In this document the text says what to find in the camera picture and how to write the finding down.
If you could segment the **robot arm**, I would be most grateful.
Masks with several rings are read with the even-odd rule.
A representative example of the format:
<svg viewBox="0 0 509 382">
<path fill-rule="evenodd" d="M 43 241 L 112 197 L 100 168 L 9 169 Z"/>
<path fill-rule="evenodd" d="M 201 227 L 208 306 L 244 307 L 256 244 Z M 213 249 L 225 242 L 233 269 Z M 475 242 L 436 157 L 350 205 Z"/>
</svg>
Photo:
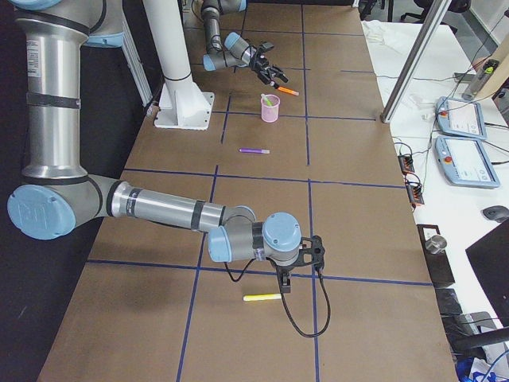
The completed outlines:
<svg viewBox="0 0 509 382">
<path fill-rule="evenodd" d="M 29 107 L 29 164 L 25 184 L 9 196 L 8 214 L 24 234 L 38 240 L 67 235 L 96 217 L 128 216 L 208 234 L 212 261 L 268 260 L 280 291 L 289 293 L 289 273 L 303 267 L 305 245 L 297 220 L 276 212 L 257 222 L 246 206 L 228 208 L 135 188 L 127 181 L 89 174 L 80 165 L 80 48 L 116 48 L 124 37 L 122 1 L 9 1 L 26 36 Z M 213 93 L 192 78 L 178 1 L 142 1 L 161 64 L 163 124 L 157 127 L 206 130 Z M 206 70 L 248 67 L 277 88 L 288 82 L 265 53 L 237 33 L 224 44 L 219 18 L 244 11 L 247 1 L 203 1 Z"/>
<path fill-rule="evenodd" d="M 249 68 L 265 84 L 278 89 L 277 79 L 287 83 L 289 79 L 281 68 L 272 65 L 266 53 L 274 48 L 269 41 L 262 41 L 258 46 L 252 45 L 238 33 L 231 32 L 222 41 L 220 35 L 220 17 L 244 11 L 247 1 L 203 1 L 200 16 L 204 23 L 206 54 L 203 65 L 207 71 L 222 68 Z"/>
</svg>

